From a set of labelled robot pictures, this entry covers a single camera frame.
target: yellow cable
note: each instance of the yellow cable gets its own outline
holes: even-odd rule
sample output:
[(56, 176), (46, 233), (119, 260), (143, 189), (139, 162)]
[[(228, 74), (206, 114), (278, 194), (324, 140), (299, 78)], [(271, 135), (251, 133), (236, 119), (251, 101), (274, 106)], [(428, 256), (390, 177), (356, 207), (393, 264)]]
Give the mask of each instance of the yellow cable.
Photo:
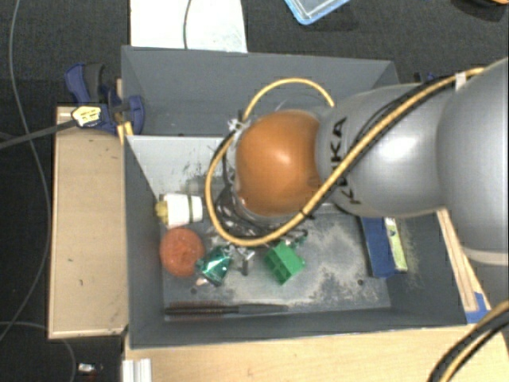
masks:
[[(505, 300), (501, 303), (499, 303), (493, 310), (491, 310), (488, 314), (486, 314), (477, 324), (476, 326), (468, 333), (469, 335), (474, 333), (477, 329), (480, 327), (486, 325), (489, 321), (491, 321), (493, 318), (501, 315), (504, 311), (509, 310), (509, 300)], [(476, 347), (483, 342), (483, 339), (479, 338), (468, 345), (463, 351), (461, 351), (456, 358), (451, 362), (451, 364), (447, 367), (444, 374), (439, 379), (439, 382), (449, 382), (451, 380), (451, 377), (453, 377), (454, 373), (457, 371), (460, 364), (463, 362), (464, 358), (466, 358), (470, 353), (476, 349)]]
[[(482, 72), (482, 68), (474, 68), (469, 71), (465, 72), (465, 75), (467, 77), (477, 75), (478, 73)], [(430, 95), (431, 93), (435, 92), (436, 90), (443, 88), (447, 84), (451, 84), (456, 79), (455, 76), (450, 76), (449, 78), (445, 78), (443, 80), (440, 80), (439, 82), (423, 89), (418, 94), (410, 97), (408, 100), (406, 100), (404, 103), (402, 103), (400, 106), (396, 107), (389, 115), (385, 116), (382, 120), (380, 120), (376, 125), (374, 125), (364, 136), (363, 138), (354, 145), (354, 147), (347, 153), (347, 155), (344, 157), (343, 161), (334, 169), (332, 174), (328, 177), (327, 180), (325, 180), (324, 184), (314, 193), (314, 195), (311, 197), (311, 199), (308, 201), (308, 203), (302, 208), (300, 212), (298, 212), (295, 216), (293, 216), (288, 222), (283, 224), (281, 227), (276, 229), (275, 231), (265, 235), (261, 236), (259, 238), (250, 238), (250, 239), (243, 239), (238, 238), (236, 236), (233, 236), (229, 234), (219, 222), (219, 219), (217, 218), (216, 211), (214, 209), (214, 201), (212, 199), (212, 176), (214, 174), (214, 171), (216, 170), (218, 164), (220, 163), (220, 160), (223, 158), (223, 156), (226, 154), (228, 147), (231, 145), (231, 143), (234, 140), (234, 137), (231, 136), (227, 141), (223, 143), (223, 145), (219, 148), (219, 150), (216, 152), (216, 156), (212, 159), (211, 164), (208, 168), (207, 175), (205, 176), (205, 204), (207, 206), (208, 215), (210, 216), (211, 222), (214, 225), (214, 228), (218, 232), (220, 236), (222, 236), (225, 240), (228, 242), (240, 246), (240, 247), (255, 247), (262, 244), (267, 244), (273, 240), (276, 240), (280, 238), (281, 236), (285, 235), (288, 231), (295, 228), (297, 225), (299, 225), (310, 213), (311, 211), (317, 206), (318, 202), (320, 202), (321, 198), (327, 193), (327, 191), (334, 185), (334, 183), (337, 182), (337, 180), (340, 178), (341, 174), (344, 173), (344, 171), (355, 161), (355, 159), (366, 149), (366, 147), (376, 138), (376, 136), (381, 133), (383, 130), (385, 130), (392, 122), (394, 122), (400, 115), (404, 114), (406, 111), (408, 111), (416, 102), (419, 100), (425, 98), (427, 95)], [(259, 101), (259, 99), (268, 91), (270, 91), (273, 88), (276, 88), (277, 86), (283, 85), (283, 84), (293, 84), (293, 83), (301, 83), (301, 84), (307, 84), (316, 90), (318, 90), (328, 101), (328, 104), (332, 107), (334, 106), (334, 103), (332, 99), (330, 98), (330, 95), (318, 84), (315, 84), (314, 82), (302, 78), (288, 78), (284, 80), (278, 80), (273, 82), (272, 84), (267, 85), (264, 87), (260, 92), (258, 92), (254, 98), (251, 100), (249, 105), (247, 106), (246, 110), (244, 111), (243, 115), (243, 122), (247, 120), (247, 117), (249, 117), (251, 111), (253, 110), (253, 107), (255, 104)]]

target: orange ball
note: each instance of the orange ball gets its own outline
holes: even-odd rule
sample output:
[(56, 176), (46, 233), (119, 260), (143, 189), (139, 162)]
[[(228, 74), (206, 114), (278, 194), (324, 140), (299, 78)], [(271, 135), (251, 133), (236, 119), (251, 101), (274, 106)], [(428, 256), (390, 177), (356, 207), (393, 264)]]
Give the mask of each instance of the orange ball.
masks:
[(194, 273), (194, 265), (205, 255), (200, 237), (191, 229), (174, 228), (167, 231), (159, 247), (163, 267), (177, 277)]

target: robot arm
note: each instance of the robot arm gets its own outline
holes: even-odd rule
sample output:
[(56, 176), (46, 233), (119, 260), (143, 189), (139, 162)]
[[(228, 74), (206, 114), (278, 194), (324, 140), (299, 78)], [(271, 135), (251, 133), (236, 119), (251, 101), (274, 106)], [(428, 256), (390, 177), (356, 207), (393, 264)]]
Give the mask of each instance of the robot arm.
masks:
[[(334, 181), (332, 201), (358, 216), (408, 217), (446, 207), (491, 303), (507, 299), (507, 59), (470, 74), (476, 76), (456, 91), (449, 79), (430, 87), (397, 85), (333, 108), (260, 118), (237, 143), (227, 219), (236, 215), (271, 235), (284, 233), (323, 195), (321, 181), (330, 181), (364, 142)], [(412, 108), (405, 105), (408, 113), (400, 119), (390, 118), (414, 98), (424, 99)], [(382, 119), (393, 122), (367, 140)], [(233, 140), (216, 153), (211, 170)], [(205, 198), (215, 216), (209, 185), (206, 180)], [(221, 205), (218, 210), (226, 211)], [(240, 240), (218, 232), (242, 246), (269, 239)]]

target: gray robot arm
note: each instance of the gray robot arm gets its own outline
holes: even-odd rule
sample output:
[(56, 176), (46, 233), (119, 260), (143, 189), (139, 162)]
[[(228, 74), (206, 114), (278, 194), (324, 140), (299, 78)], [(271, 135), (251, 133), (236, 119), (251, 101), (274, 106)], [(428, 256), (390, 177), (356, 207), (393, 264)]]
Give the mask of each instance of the gray robot arm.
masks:
[[(381, 107), (415, 88), (365, 92), (326, 111), (316, 145), (322, 178)], [(359, 216), (447, 208), (489, 300), (507, 299), (507, 58), (408, 114), (360, 159), (332, 199)]]

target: yellow tag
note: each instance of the yellow tag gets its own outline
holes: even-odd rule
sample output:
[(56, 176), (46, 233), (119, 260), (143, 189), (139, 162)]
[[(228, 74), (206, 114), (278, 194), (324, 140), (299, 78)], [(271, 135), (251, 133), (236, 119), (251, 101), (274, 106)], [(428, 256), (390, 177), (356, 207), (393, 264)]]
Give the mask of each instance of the yellow tag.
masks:
[(80, 127), (93, 127), (101, 122), (101, 108), (98, 106), (80, 106), (71, 113)]

